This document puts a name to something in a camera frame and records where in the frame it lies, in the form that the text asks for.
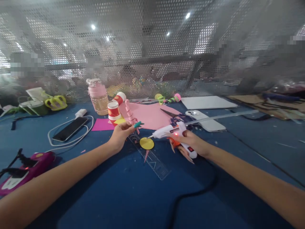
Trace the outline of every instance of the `yellow paper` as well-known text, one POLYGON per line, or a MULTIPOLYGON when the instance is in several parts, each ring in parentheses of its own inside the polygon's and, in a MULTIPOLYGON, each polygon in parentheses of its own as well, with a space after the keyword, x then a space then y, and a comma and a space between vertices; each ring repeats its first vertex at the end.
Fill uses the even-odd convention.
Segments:
POLYGON ((152 139, 148 139, 148 138, 141 138, 140 139, 140 146, 143 148, 143 149, 152 149, 154 147, 154 142, 152 139))
POLYGON ((114 123, 115 124, 121 124, 123 122, 126 122, 126 120, 123 117, 121 117, 120 119, 116 120, 114 123))

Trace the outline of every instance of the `scissors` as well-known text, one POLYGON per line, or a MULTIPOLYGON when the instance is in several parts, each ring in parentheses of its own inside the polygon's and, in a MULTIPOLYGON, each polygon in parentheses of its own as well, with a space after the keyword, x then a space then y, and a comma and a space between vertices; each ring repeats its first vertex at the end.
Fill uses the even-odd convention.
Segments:
POLYGON ((163 112, 165 112, 166 114, 168 114, 169 116, 171 116, 171 122, 172 122, 172 125, 175 125, 175 123, 177 121, 183 121, 183 122, 190 122, 190 121, 194 121, 196 120, 195 118, 193 117, 190 117, 190 116, 187 116, 187 115, 184 115, 184 114, 174 114, 172 112, 169 112, 169 111, 166 111, 166 110, 163 110, 162 108, 160 108, 160 110, 162 110, 163 112))

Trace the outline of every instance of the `red and white cup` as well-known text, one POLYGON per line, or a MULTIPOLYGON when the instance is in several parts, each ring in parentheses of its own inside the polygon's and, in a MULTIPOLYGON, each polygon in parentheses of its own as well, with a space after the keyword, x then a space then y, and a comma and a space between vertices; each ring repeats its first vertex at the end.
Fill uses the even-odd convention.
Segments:
POLYGON ((123 92, 118 92, 117 95, 113 98, 112 101, 117 101, 121 105, 126 99, 126 95, 123 92))
POLYGON ((119 110, 119 103, 115 100, 112 100, 108 103, 108 118, 111 121, 112 124, 118 119, 120 119, 121 113, 119 110))

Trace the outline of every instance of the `hot glue gun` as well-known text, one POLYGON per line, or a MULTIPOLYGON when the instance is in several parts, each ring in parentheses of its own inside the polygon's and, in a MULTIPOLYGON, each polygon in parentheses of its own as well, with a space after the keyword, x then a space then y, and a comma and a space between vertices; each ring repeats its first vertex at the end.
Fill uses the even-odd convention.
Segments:
MULTIPOLYGON (((184 122, 177 122, 176 126, 172 126, 172 125, 168 125, 166 127, 163 127, 161 129, 156 130, 155 132, 153 132, 153 134, 151 136, 149 136, 148 138, 164 138, 164 137, 168 137, 166 135, 166 133, 170 133, 170 134, 174 134, 177 136, 182 136, 182 133, 186 130, 186 125, 184 122)), ((190 147, 189 145, 185 144, 185 143, 180 143, 185 149, 186 151, 189 153, 190 158, 194 159, 197 157, 197 153, 196 151, 190 147)))

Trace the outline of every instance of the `pink foam sheet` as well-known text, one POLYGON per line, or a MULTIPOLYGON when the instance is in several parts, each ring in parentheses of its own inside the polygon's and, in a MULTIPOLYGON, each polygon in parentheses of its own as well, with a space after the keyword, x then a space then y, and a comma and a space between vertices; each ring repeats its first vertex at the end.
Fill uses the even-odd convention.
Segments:
POLYGON ((91 131, 114 130, 114 125, 108 123, 109 119, 96 119, 91 131))
MULTIPOLYGON (((177 111, 174 108, 170 108, 168 106, 162 105, 160 106, 159 103, 145 105, 145 104, 136 104, 136 103, 130 103, 129 104, 130 110, 133 112, 134 117, 138 119, 138 121, 141 121, 145 123, 144 125, 141 125, 144 129, 152 129, 152 130, 158 130, 161 127, 167 126, 171 124, 170 116, 160 110, 160 108, 172 112, 174 114, 179 114, 180 112, 177 111)), ((122 103, 119 106, 120 112, 122 116, 128 120, 128 115, 126 111, 126 105, 125 103, 122 103)))

